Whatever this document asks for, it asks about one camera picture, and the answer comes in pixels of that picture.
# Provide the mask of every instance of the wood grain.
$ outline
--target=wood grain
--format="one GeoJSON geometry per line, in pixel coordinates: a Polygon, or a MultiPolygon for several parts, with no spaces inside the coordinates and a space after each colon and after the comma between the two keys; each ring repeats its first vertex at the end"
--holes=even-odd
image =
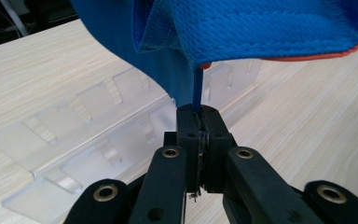
{"type": "MultiPolygon", "coordinates": [[[[0,46],[0,130],[130,67],[80,21],[0,46]]],[[[263,62],[258,80],[221,113],[291,185],[338,183],[358,196],[358,51],[331,60],[263,62]]],[[[122,176],[131,181],[147,162],[122,176]]],[[[0,152],[0,223],[34,223],[1,202],[33,179],[0,152]]],[[[227,223],[220,195],[187,202],[186,223],[227,223]]]]}

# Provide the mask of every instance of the wooden table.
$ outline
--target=wooden table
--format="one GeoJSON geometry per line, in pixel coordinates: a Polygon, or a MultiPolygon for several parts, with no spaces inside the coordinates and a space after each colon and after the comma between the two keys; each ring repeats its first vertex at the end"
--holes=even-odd
{"type": "MultiPolygon", "coordinates": [[[[0,130],[126,66],[80,21],[0,46],[0,130]]],[[[238,144],[257,149],[290,185],[303,189],[325,179],[358,196],[358,51],[340,59],[263,62],[257,82],[221,113],[238,144]]],[[[0,223],[34,223],[1,205],[32,182],[0,152],[0,223]]],[[[221,204],[220,195],[206,193],[188,201],[186,223],[227,222],[221,204]]]]}

